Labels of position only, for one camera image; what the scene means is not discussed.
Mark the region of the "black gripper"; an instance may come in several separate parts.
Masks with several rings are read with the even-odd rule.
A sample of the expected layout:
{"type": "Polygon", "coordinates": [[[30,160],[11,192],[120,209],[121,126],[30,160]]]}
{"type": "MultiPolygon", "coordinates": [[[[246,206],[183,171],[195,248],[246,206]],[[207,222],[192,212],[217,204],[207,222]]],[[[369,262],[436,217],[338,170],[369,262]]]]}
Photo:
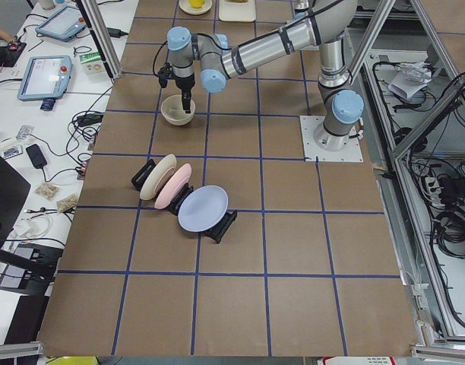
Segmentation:
{"type": "Polygon", "coordinates": [[[166,88],[169,80],[174,80],[176,86],[182,91],[182,108],[186,114],[191,113],[191,90],[195,86],[195,75],[180,75],[180,71],[172,64],[166,62],[158,71],[159,84],[166,88]]]}

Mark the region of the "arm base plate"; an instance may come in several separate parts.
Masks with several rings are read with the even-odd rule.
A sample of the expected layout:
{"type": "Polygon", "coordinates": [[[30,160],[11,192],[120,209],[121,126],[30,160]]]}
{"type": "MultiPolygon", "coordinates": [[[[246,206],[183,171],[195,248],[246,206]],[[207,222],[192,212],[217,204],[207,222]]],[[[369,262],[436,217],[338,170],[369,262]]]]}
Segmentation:
{"type": "Polygon", "coordinates": [[[356,126],[344,136],[329,135],[323,116],[300,116],[300,130],[306,162],[362,163],[363,156],[356,126]]]}

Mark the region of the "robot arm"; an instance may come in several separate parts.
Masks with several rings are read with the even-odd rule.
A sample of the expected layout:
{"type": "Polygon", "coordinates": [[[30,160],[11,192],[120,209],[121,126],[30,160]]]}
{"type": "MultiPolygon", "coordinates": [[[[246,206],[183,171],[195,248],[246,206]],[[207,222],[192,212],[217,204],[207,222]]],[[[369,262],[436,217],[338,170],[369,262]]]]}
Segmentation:
{"type": "Polygon", "coordinates": [[[160,86],[166,87],[173,80],[181,91],[183,110],[190,113],[195,61],[201,67],[201,86],[215,94],[225,89],[229,79],[307,46],[317,46],[321,55],[318,89],[327,111],[320,130],[344,138],[364,109],[362,98],[347,85],[352,74],[343,55],[344,31],[356,8],[355,1],[316,1],[276,30],[237,46],[228,46],[222,34],[192,33],[186,27],[173,27],[164,44],[169,60],[157,73],[160,86]]]}

